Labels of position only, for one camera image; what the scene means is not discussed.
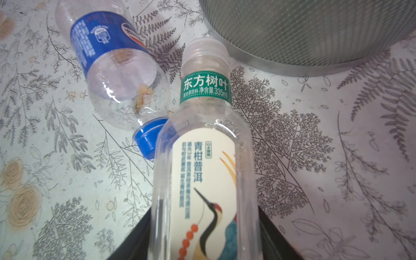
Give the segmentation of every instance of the floral pattern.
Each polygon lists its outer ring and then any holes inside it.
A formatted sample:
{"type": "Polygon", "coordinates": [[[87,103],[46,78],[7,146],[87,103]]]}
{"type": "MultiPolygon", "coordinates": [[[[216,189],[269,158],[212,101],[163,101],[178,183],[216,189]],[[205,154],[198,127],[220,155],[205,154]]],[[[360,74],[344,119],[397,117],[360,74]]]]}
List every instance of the floral pattern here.
{"type": "MultiPolygon", "coordinates": [[[[123,1],[179,106],[197,0],[123,1]]],[[[0,0],[0,258],[106,259],[151,206],[154,162],[94,111],[57,0],[0,0]]],[[[416,259],[416,37],[365,64],[283,77],[231,58],[260,207],[308,260],[416,259]]]]}

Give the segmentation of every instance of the string of red beads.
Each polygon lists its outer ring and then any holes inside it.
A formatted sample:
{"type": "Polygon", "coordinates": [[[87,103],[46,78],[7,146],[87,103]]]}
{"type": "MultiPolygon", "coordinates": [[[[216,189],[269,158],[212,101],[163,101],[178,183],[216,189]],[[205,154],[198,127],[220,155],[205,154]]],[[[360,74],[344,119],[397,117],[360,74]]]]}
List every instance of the string of red beads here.
{"type": "Polygon", "coordinates": [[[179,249],[180,257],[178,258],[178,260],[185,260],[185,256],[188,253],[186,249],[189,247],[190,241],[193,239],[193,234],[196,232],[198,232],[198,225],[193,224],[191,226],[191,230],[186,233],[186,239],[182,241],[183,247],[179,249]]]}

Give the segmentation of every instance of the bottle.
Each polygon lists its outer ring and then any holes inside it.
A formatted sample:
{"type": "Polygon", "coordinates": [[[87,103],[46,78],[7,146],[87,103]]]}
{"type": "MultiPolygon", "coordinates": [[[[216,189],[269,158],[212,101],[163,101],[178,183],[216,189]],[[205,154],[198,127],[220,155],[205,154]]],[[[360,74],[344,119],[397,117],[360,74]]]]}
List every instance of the bottle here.
{"type": "Polygon", "coordinates": [[[180,109],[156,144],[150,260],[262,259],[251,132],[230,72],[217,40],[183,52],[180,109]]]}
{"type": "Polygon", "coordinates": [[[170,87],[122,1],[59,0],[55,21],[77,54],[97,113],[115,127],[136,131],[142,154],[153,159],[170,87]]]}

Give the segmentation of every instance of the white bottle cap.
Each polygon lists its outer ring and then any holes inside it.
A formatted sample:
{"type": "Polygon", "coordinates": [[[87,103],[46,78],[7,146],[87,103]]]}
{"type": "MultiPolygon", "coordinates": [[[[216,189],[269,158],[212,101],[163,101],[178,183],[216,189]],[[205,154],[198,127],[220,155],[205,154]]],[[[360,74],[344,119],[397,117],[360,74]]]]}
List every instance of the white bottle cap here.
{"type": "Polygon", "coordinates": [[[200,56],[215,56],[225,61],[228,66],[230,65],[227,48],[213,38],[198,38],[188,43],[182,54],[182,66],[188,60],[200,56]]]}

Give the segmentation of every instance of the metal mesh strainer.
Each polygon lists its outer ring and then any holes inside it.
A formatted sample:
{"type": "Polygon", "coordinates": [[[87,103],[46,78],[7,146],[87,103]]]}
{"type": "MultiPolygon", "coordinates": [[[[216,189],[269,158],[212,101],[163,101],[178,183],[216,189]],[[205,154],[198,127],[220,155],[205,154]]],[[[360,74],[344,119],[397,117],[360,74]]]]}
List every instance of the metal mesh strainer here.
{"type": "Polygon", "coordinates": [[[415,0],[200,0],[233,56],[292,76],[346,69],[416,29],[415,0]]]}

